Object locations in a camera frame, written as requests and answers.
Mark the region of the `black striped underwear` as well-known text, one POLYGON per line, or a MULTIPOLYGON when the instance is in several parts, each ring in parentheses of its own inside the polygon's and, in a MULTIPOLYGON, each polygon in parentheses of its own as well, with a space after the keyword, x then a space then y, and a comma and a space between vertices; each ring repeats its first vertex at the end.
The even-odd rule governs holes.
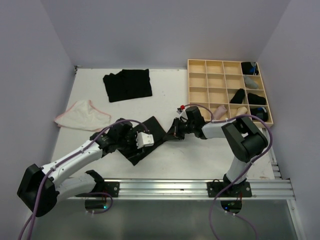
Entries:
POLYGON ((184 120, 175 118, 169 130, 165 131, 152 116, 135 127, 121 123, 109 132, 115 133, 115 139, 119 141, 117 150, 135 166, 165 142, 184 140, 185 130, 184 120))

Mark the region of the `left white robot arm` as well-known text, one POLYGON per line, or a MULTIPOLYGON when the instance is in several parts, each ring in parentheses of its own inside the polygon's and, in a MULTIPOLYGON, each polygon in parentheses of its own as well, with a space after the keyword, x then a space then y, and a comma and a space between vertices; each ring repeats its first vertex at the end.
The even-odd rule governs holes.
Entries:
POLYGON ((66 156, 41 167, 30 165, 17 190, 18 197, 36 217, 50 212, 62 197, 62 184, 78 170, 116 150, 141 149, 148 134, 134 131, 128 120, 118 120, 66 156))

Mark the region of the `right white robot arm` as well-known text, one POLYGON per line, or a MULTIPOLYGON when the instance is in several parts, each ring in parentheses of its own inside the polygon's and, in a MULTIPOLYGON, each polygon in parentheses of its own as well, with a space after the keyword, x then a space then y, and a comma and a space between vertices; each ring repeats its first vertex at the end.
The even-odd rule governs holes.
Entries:
POLYGON ((198 105, 177 109, 185 116, 176 117, 165 135, 166 141, 180 141, 193 134, 202 140, 225 138, 234 155, 229 170, 223 176, 223 192, 235 196, 247 179, 247 171, 253 161, 269 147, 269 142, 248 114, 227 120, 206 121, 198 105))

